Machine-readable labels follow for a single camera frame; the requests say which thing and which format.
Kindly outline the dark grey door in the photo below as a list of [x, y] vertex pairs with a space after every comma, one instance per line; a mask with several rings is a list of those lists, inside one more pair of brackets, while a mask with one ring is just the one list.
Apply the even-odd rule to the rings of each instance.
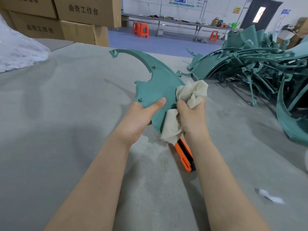
[[256, 31], [265, 30], [283, 2], [275, 0], [252, 0], [240, 28], [255, 26]]

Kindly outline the pile of teal plastic parts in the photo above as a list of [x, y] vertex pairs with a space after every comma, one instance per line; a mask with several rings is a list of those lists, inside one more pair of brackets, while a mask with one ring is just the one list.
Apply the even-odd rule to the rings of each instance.
[[289, 40], [280, 45], [272, 33], [250, 26], [240, 32], [230, 31], [221, 49], [207, 55], [187, 51], [193, 60], [187, 70], [177, 75], [204, 80], [214, 76], [225, 84], [237, 78], [250, 89], [252, 105], [256, 89], [265, 99], [276, 98], [276, 116], [290, 140], [308, 146], [308, 114], [295, 117], [296, 109], [308, 111], [308, 38], [287, 49]]

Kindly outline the orange utility knife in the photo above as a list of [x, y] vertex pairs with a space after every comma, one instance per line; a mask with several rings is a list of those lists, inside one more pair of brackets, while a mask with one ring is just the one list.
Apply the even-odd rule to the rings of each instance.
[[194, 159], [187, 143], [182, 137], [179, 138], [177, 143], [174, 145], [176, 152], [178, 153], [180, 160], [187, 172], [196, 171]]

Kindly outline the cream cleaning cloth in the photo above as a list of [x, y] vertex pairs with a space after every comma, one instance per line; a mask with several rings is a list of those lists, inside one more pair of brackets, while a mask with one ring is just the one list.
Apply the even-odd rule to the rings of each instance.
[[[207, 96], [208, 87], [209, 85], [203, 80], [188, 83], [184, 86], [179, 86], [176, 89], [176, 99], [177, 101], [185, 101], [188, 107], [193, 109], [201, 102], [202, 96]], [[184, 130], [182, 128], [180, 115], [176, 106], [175, 109], [170, 109], [166, 112], [165, 120], [163, 122], [163, 129], [161, 132], [161, 139], [175, 145], [183, 134]]]

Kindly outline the blue standing banner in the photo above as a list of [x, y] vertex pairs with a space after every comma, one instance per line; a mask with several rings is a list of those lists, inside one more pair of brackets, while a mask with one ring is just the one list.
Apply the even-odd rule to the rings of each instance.
[[284, 21], [285, 18], [288, 17], [290, 12], [291, 12], [290, 9], [283, 9], [281, 14], [279, 15], [279, 19], [278, 19], [277, 24], [275, 26], [275, 30], [274, 30], [275, 33], [279, 33], [280, 30], [283, 28], [283, 21]]

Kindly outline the large cardboard box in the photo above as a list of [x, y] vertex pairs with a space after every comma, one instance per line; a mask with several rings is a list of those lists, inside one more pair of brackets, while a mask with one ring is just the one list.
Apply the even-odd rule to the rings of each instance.
[[54, 0], [60, 20], [121, 27], [121, 0]]
[[18, 32], [30, 38], [48, 38], [64, 40], [60, 21], [29, 14], [9, 11]]
[[108, 28], [60, 20], [64, 40], [109, 47]]
[[8, 11], [58, 19], [54, 0], [0, 0]]

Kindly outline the person's left hand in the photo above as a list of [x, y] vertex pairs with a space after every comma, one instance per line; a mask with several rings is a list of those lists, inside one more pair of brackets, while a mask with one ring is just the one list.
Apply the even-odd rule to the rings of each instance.
[[141, 136], [144, 129], [152, 123], [153, 115], [147, 114], [147, 108], [133, 101], [115, 132], [126, 145], [132, 146]]

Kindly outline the long metal workbench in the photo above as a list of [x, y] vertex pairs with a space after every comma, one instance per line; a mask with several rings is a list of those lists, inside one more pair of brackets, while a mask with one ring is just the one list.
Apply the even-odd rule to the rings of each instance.
[[199, 33], [201, 31], [203, 32], [209, 32], [211, 33], [214, 30], [217, 30], [219, 34], [225, 35], [229, 31], [233, 32], [241, 32], [243, 29], [241, 28], [223, 28], [223, 27], [214, 27], [206, 24], [198, 24], [194, 22], [185, 22], [185, 21], [177, 21], [177, 20], [168, 20], [163, 18], [152, 18], [144, 15], [137, 15], [137, 14], [130, 14], [130, 13], [122, 13], [122, 16], [128, 17], [127, 21], [138, 21], [142, 23], [149, 23], [157, 25], [158, 28], [160, 26], [168, 26], [168, 27], [178, 27], [188, 30], [195, 30], [195, 34], [193, 39], [197, 41], [199, 37]]

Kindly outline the person's right forearm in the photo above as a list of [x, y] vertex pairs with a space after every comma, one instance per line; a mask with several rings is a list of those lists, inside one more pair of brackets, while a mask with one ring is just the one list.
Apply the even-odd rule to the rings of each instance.
[[207, 134], [184, 138], [192, 152], [211, 231], [271, 231]]

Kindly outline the small cardboard boxes on bench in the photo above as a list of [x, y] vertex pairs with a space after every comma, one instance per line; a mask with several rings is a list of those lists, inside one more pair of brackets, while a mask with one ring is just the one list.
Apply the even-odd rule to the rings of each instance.
[[214, 27], [222, 27], [222, 28], [226, 28], [227, 26], [227, 24], [223, 20], [220, 20], [219, 17], [214, 18], [210, 25]]

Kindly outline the teal curved plastic part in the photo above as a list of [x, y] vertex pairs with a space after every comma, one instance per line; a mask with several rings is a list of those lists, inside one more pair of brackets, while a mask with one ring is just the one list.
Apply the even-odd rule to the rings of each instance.
[[160, 98], [166, 98], [165, 105], [151, 119], [155, 130], [162, 133], [166, 112], [176, 108], [176, 89], [184, 85], [184, 82], [170, 67], [145, 52], [114, 49], [110, 50], [109, 53], [113, 58], [116, 58], [119, 53], [132, 55], [140, 60], [146, 66], [149, 73], [151, 73], [151, 79], [149, 81], [135, 81], [135, 101], [144, 108], [148, 108]]

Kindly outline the white paper scrap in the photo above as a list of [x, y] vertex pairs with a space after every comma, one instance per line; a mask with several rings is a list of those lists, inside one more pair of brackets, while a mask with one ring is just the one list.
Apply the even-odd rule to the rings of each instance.
[[262, 197], [270, 200], [273, 203], [277, 203], [277, 204], [281, 204], [281, 205], [285, 204], [285, 202], [282, 198], [272, 196], [267, 190], [255, 188], [255, 191], [259, 196], [262, 196]]

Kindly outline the clear plastic bag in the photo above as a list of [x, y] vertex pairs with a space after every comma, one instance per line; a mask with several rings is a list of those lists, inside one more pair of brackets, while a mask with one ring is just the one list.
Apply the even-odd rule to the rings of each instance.
[[43, 62], [50, 53], [45, 45], [10, 28], [0, 14], [0, 73]]

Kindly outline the person's left forearm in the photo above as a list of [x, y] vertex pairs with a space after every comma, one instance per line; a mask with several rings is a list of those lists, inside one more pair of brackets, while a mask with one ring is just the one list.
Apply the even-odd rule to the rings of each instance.
[[114, 131], [43, 231], [112, 231], [135, 136]]

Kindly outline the person's right hand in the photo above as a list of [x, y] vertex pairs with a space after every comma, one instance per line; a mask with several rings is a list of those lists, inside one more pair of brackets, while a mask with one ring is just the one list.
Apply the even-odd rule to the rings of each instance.
[[210, 140], [210, 133], [206, 124], [205, 114], [205, 97], [202, 96], [201, 102], [190, 109], [190, 114], [187, 118], [181, 118], [180, 122], [184, 130], [184, 138], [187, 144], [197, 141]]

